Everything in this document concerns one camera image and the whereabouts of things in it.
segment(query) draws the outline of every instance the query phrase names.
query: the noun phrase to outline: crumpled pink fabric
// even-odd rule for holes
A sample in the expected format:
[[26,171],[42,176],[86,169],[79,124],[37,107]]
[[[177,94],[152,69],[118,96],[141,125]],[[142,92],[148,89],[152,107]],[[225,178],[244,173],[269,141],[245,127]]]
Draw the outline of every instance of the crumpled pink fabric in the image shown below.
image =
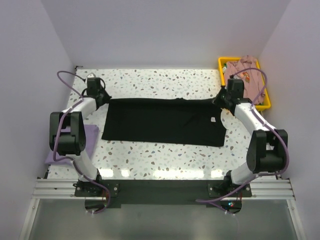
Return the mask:
[[[257,59],[253,56],[243,56],[239,61],[228,61],[226,63],[226,70],[223,74],[224,80],[227,84],[230,75],[234,75],[240,70],[247,68],[256,68]],[[238,74],[244,82],[244,98],[249,98],[251,101],[255,99],[258,93],[264,86],[262,74],[256,70],[247,70]],[[263,92],[254,103],[255,105],[262,104],[265,100],[265,93]]]

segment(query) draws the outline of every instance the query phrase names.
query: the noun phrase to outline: white spotted surface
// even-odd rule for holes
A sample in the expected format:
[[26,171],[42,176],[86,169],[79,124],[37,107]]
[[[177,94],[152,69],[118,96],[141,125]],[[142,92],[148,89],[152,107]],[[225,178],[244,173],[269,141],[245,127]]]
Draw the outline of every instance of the white spotted surface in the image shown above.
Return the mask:
[[[106,91],[114,99],[208,99],[216,96],[221,87],[219,72],[208,69],[77,71],[83,78],[90,73],[105,81]],[[81,93],[86,84],[76,79],[73,87]],[[77,99],[72,92],[68,106]],[[92,163],[104,179],[222,179],[227,171],[245,162],[251,137],[243,124],[226,110],[221,113],[227,129],[223,147],[102,140],[107,111],[106,104],[84,120],[85,124],[99,127]],[[71,166],[52,165],[49,168],[48,179],[77,178]]]

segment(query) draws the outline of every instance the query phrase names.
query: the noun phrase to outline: gray wall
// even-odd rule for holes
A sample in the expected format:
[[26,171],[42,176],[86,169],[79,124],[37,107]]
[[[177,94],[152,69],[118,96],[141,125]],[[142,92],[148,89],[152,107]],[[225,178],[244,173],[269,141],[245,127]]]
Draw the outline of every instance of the gray wall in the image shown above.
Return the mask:
[[286,176],[310,240],[320,234],[319,10],[319,0],[292,0],[259,58],[273,104],[266,118],[288,131]]
[[2,1],[0,33],[0,239],[15,240],[68,97],[56,72],[73,67],[40,0]]
[[42,0],[72,62],[87,68],[215,68],[258,56],[290,0]]

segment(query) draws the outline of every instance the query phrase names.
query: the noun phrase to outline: black cloth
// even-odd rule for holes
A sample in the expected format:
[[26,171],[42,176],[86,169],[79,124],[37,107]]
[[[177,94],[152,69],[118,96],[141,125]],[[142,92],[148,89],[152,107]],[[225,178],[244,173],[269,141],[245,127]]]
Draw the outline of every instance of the black cloth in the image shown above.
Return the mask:
[[212,99],[111,99],[103,140],[221,147],[226,129]]

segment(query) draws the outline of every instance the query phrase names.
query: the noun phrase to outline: yellow basket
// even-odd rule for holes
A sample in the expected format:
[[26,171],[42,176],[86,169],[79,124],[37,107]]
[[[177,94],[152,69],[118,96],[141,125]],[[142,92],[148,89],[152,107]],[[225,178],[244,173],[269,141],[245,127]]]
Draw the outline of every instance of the yellow basket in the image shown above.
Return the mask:
[[[241,59],[241,57],[229,57],[229,56],[219,57],[219,59],[218,59],[219,72],[220,72],[220,77],[221,77],[221,83],[222,83],[223,86],[226,85],[226,81],[225,81],[225,78],[224,78],[224,73],[222,72],[222,68],[224,67],[224,64],[226,64],[229,61],[239,61],[240,59]],[[256,61],[256,67],[258,69],[260,69],[258,61]],[[264,89],[264,94],[265,94],[265,96],[264,96],[263,105],[255,105],[255,108],[258,111],[263,111],[265,109],[271,108],[271,102],[270,102],[270,99],[269,99],[267,88]]]

